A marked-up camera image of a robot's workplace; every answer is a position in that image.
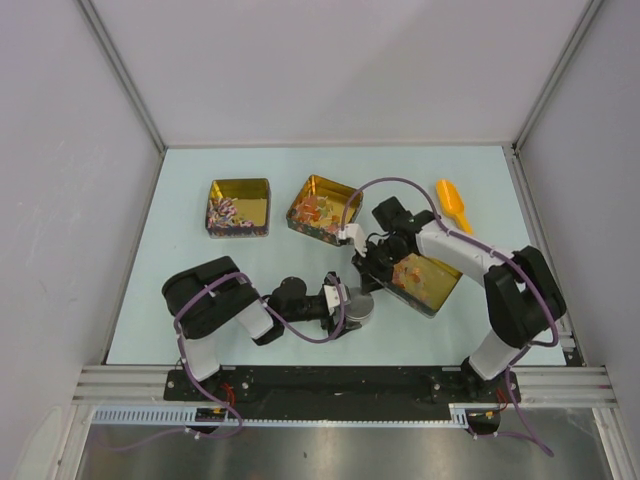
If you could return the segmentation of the white jar lid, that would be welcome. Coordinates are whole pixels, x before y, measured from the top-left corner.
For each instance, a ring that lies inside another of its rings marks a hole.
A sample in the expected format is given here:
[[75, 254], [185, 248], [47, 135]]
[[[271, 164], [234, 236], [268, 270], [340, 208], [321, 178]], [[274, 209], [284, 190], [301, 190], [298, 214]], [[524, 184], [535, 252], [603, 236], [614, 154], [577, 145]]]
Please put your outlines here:
[[346, 318], [352, 322], [366, 324], [373, 314], [375, 306], [373, 296], [362, 293], [359, 289], [354, 289], [350, 294], [350, 302], [346, 306]]

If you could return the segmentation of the tin with round lollipops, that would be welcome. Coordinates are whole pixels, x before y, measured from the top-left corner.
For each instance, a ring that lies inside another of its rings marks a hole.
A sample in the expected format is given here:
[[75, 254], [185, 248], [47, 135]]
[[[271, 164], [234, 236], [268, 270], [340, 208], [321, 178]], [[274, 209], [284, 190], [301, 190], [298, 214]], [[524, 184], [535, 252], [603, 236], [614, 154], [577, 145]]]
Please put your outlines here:
[[345, 223], [353, 223], [364, 199], [360, 192], [348, 202], [355, 191], [320, 175], [310, 175], [286, 213], [287, 226], [324, 243], [344, 245], [338, 237], [343, 213], [346, 212]]

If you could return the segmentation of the orange plastic scoop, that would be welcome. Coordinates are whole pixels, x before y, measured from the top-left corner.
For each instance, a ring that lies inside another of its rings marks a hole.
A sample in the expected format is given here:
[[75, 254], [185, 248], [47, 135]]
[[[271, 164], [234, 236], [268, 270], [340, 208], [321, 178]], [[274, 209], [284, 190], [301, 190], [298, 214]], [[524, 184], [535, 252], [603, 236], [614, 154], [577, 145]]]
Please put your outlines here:
[[474, 230], [466, 216], [465, 204], [454, 183], [440, 179], [436, 183], [436, 192], [445, 215], [453, 220], [460, 230], [473, 234]]

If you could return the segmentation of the tin with swirl lollipops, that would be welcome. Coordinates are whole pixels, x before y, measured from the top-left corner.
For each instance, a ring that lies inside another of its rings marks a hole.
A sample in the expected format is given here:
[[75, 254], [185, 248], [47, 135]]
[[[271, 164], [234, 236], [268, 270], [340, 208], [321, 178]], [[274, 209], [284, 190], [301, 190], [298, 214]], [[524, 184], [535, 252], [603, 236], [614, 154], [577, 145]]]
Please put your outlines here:
[[208, 193], [204, 226], [213, 239], [266, 237], [270, 211], [266, 178], [217, 179]]

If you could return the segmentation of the clear glass jar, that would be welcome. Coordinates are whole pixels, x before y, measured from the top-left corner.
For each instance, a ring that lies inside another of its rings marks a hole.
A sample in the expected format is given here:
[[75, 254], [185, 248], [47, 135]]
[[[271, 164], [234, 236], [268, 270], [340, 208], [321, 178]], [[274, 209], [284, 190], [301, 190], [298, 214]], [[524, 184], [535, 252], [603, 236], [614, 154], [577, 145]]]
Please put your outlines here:
[[364, 326], [370, 323], [371, 317], [345, 317], [344, 330], [345, 331], [354, 331], [363, 328]]

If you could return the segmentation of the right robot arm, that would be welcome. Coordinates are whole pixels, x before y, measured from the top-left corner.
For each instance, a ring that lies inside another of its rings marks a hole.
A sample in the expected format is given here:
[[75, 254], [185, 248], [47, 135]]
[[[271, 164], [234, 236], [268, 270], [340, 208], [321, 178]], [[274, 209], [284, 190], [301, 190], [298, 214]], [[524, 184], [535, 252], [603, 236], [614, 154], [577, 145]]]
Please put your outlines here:
[[388, 288], [394, 267], [409, 255], [438, 260], [484, 288], [490, 331], [461, 364], [461, 388], [473, 401], [484, 401], [497, 389], [499, 378], [531, 346], [536, 337], [552, 332], [566, 314], [565, 299], [543, 254], [533, 246], [503, 252], [473, 236], [446, 226], [433, 212], [416, 215], [391, 197], [373, 210], [386, 233], [378, 242], [360, 225], [350, 223], [339, 238], [351, 240], [352, 263], [361, 278]]

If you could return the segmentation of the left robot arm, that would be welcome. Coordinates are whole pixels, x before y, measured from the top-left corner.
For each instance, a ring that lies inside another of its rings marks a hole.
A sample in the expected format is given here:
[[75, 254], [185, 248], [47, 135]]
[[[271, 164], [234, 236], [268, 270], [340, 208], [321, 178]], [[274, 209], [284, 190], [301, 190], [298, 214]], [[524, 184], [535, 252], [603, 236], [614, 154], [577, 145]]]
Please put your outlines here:
[[295, 332], [314, 344], [360, 327], [347, 318], [352, 296], [334, 272], [325, 276], [316, 295], [309, 295], [306, 283], [297, 277], [287, 277], [272, 293], [261, 295], [231, 257], [224, 256], [173, 275], [161, 293], [174, 317], [180, 360], [187, 371], [185, 385], [202, 400], [220, 390], [214, 334], [231, 321], [240, 324], [258, 346], [277, 340], [286, 329], [294, 331], [296, 322], [320, 322], [327, 333], [323, 339]]

